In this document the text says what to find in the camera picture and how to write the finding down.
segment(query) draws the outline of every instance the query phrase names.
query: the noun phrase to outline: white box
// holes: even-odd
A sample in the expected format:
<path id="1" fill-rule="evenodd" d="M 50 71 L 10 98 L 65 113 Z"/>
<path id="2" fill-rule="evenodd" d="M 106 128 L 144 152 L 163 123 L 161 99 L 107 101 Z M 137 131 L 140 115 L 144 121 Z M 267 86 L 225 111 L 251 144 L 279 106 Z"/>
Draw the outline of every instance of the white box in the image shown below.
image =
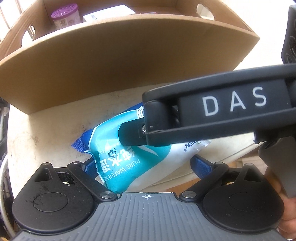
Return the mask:
<path id="1" fill-rule="evenodd" d="M 115 7 L 106 8 L 97 12 L 93 12 L 83 16 L 84 22 L 91 22 L 94 20 L 105 19 L 105 18 L 113 18 L 113 17 L 121 17 L 130 14 L 134 14 L 132 9 L 127 7 L 126 5 L 119 5 Z"/>

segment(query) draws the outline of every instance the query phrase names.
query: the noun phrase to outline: gray ribbed plate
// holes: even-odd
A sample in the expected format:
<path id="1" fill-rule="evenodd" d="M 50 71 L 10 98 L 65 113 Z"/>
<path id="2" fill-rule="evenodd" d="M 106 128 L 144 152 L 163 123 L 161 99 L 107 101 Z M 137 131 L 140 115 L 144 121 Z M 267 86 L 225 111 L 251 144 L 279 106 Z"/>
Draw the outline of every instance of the gray ribbed plate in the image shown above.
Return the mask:
<path id="1" fill-rule="evenodd" d="M 14 241 L 285 241 L 275 230 L 241 235 L 210 223 L 193 203 L 173 193 L 123 193 L 114 202 L 101 203 L 81 226 L 58 235 L 21 231 Z"/>

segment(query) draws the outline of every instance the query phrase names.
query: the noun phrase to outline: barcode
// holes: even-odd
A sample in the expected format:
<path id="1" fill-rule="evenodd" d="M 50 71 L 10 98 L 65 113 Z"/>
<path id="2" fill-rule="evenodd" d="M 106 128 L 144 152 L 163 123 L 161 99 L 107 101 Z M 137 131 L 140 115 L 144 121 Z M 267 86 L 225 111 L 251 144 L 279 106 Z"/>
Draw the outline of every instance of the barcode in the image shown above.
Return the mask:
<path id="1" fill-rule="evenodd" d="M 62 28 L 68 27 L 68 24 L 67 24 L 67 21 L 66 21 L 65 18 L 64 19 L 61 19 L 60 22 L 61 22 Z"/>

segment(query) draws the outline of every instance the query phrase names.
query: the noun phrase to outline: purple and white container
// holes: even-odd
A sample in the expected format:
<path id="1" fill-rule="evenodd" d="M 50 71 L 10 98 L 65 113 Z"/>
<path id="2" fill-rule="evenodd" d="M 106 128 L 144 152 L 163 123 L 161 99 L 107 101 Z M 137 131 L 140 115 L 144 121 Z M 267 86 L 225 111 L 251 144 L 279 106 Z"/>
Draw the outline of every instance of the purple and white container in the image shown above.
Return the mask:
<path id="1" fill-rule="evenodd" d="M 81 22 L 76 3 L 60 7 L 51 14 L 51 17 L 56 29 L 65 28 Z"/>

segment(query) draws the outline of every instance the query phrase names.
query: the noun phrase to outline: wet wipes package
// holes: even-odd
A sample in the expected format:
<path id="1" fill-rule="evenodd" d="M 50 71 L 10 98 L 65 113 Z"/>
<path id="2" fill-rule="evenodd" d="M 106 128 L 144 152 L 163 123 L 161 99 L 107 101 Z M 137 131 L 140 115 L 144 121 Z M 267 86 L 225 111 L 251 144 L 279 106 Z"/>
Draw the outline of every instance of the wet wipes package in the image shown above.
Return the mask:
<path id="1" fill-rule="evenodd" d="M 93 156 L 103 184 L 115 193 L 140 191 L 154 184 L 209 144 L 206 140 L 164 147 L 122 146 L 118 140 L 120 125 L 142 117 L 140 103 L 84 132 L 72 145 Z"/>

